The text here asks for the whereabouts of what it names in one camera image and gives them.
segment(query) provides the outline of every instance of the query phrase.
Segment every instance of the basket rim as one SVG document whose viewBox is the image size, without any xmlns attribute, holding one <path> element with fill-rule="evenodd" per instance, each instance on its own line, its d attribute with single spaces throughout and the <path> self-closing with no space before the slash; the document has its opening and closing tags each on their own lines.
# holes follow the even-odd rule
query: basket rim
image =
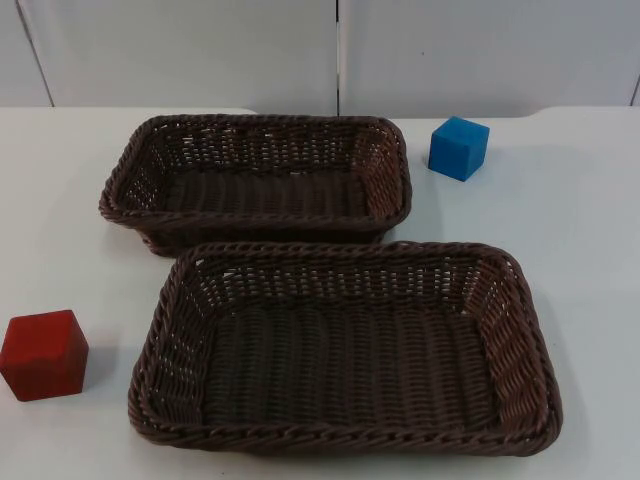
<svg viewBox="0 0 640 480">
<path fill-rule="evenodd" d="M 398 146 L 400 158 L 400 180 L 402 184 L 402 205 L 394 213 L 384 218 L 376 219 L 366 216 L 331 216 L 331 215 L 294 215 L 294 214 L 237 214 L 219 213 L 215 211 L 168 211 L 123 208 L 117 201 L 118 191 L 134 167 L 137 155 L 144 147 L 148 135 L 158 126 L 167 121 L 208 123 L 222 121 L 242 121 L 244 124 L 264 125 L 273 122 L 285 124 L 305 123 L 355 123 L 362 125 L 379 124 L 389 129 Z M 390 120 L 373 116 L 313 116 L 313 115 L 277 115 L 277 114 L 179 114 L 158 115 L 146 120 L 131 135 L 118 164 L 105 182 L 100 196 L 99 211 L 103 217 L 115 223 L 132 227 L 153 230 L 167 230 L 172 227 L 180 228 L 224 228 L 233 227 L 237 230 L 255 230 L 249 220 L 259 220 L 268 223 L 268 229 L 304 228 L 310 230 L 355 230 L 370 231 L 390 228 L 404 220 L 411 211 L 412 187 L 407 162 L 407 147 L 400 129 Z"/>
<path fill-rule="evenodd" d="M 540 331 L 539 322 L 533 308 L 531 291 L 522 274 L 519 263 L 507 252 L 496 247 L 481 243 L 417 243 L 393 242 L 383 245 L 342 245 L 342 244 L 311 244 L 311 243 L 273 243 L 273 242 L 240 242 L 240 243 L 209 243 L 203 244 L 183 253 L 174 263 L 171 273 L 161 291 L 160 301 L 154 313 L 149 336 L 145 342 L 139 360 L 133 369 L 129 388 L 129 415 L 131 423 L 138 432 L 150 441 L 159 444 L 170 444 L 186 448 L 199 448 L 198 444 L 206 445 L 212 436 L 237 438 L 238 434 L 257 436 L 257 438 L 296 438 L 299 436 L 318 435 L 326 432 L 327 424 L 264 424 L 264 425 L 185 425 L 165 421 L 161 415 L 156 415 L 145 395 L 145 367 L 152 360 L 153 348 L 151 340 L 166 322 L 171 321 L 171 311 L 177 300 L 176 291 L 189 269 L 196 262 L 206 257 L 233 258 L 243 257 L 248 253 L 252 257 L 264 258 L 322 258 L 322 259 L 352 259 L 368 255 L 379 258 L 396 258 L 405 255 L 432 254 L 440 256 L 476 255 L 483 260 L 496 261 L 500 268 L 509 269 L 514 274 L 515 282 L 520 294 L 520 301 L 529 307 L 526 309 L 526 328 L 529 328 L 535 341 L 535 353 L 541 366 L 546 389 L 546 417 L 544 423 L 537 429 L 529 428 L 518 432 L 496 433 L 495 431 L 479 432 L 445 432 L 441 434 L 420 434 L 418 430 L 407 428 L 370 427 L 362 431 L 361 435 L 367 439 L 389 437 L 418 437 L 425 450 L 480 455 L 517 455 L 528 456 L 538 453 L 551 445 L 560 433 L 563 423 L 562 402 L 555 379 L 553 367 L 545 341 Z M 353 436 L 354 426 L 331 426 L 332 434 Z"/>
</svg>

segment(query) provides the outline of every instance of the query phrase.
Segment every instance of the table surface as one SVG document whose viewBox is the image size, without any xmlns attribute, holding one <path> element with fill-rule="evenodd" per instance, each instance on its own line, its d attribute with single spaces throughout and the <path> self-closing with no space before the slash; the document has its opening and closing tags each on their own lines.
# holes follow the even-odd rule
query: table surface
<svg viewBox="0 0 640 480">
<path fill-rule="evenodd" d="M 0 478 L 638 478 L 639 108 L 483 119 L 486 162 L 466 183 L 422 163 L 441 120 L 396 121 L 413 210 L 388 239 L 496 245 L 531 285 L 565 423 L 524 459 L 260 458 L 140 438 L 126 393 L 171 261 L 97 204 L 133 129 L 168 111 L 0 109 L 0 334 L 12 316 L 72 308 L 91 346 L 80 395 L 20 403 L 0 382 Z"/>
</svg>

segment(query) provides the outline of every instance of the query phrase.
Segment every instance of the wicker basket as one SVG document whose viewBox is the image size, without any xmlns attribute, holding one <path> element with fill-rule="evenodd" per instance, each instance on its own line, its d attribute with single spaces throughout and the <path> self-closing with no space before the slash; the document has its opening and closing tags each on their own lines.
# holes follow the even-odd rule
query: wicker basket
<svg viewBox="0 0 640 480">
<path fill-rule="evenodd" d="M 209 241 L 370 243 L 410 208 L 402 134 L 371 117 L 152 118 L 100 199 L 166 256 Z"/>
<path fill-rule="evenodd" d="M 129 391 L 154 443 L 531 455 L 560 432 L 529 288 L 477 244 L 208 244 L 173 267 Z"/>
</svg>

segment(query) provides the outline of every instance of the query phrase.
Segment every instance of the wooden block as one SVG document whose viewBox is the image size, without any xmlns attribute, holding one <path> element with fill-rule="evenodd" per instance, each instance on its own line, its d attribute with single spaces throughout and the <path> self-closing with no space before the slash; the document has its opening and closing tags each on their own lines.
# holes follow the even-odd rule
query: wooden block
<svg viewBox="0 0 640 480">
<path fill-rule="evenodd" d="M 451 117 L 431 136 L 429 168 L 466 181 L 484 163 L 489 127 Z"/>
<path fill-rule="evenodd" d="M 0 373 L 20 401 L 82 391 L 89 345 L 71 310 L 12 318 Z"/>
</svg>

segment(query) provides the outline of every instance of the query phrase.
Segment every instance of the white wall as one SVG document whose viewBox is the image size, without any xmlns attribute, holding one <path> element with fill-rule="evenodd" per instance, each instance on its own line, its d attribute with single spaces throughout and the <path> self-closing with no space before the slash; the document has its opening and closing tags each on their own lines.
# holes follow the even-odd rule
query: white wall
<svg viewBox="0 0 640 480">
<path fill-rule="evenodd" d="M 639 18 L 638 0 L 341 0 L 341 112 L 628 105 Z"/>
<path fill-rule="evenodd" d="M 56 105 L 336 111 L 335 0 L 20 0 Z"/>
<path fill-rule="evenodd" d="M 49 105 L 14 0 L 0 0 L 0 106 Z"/>
</svg>

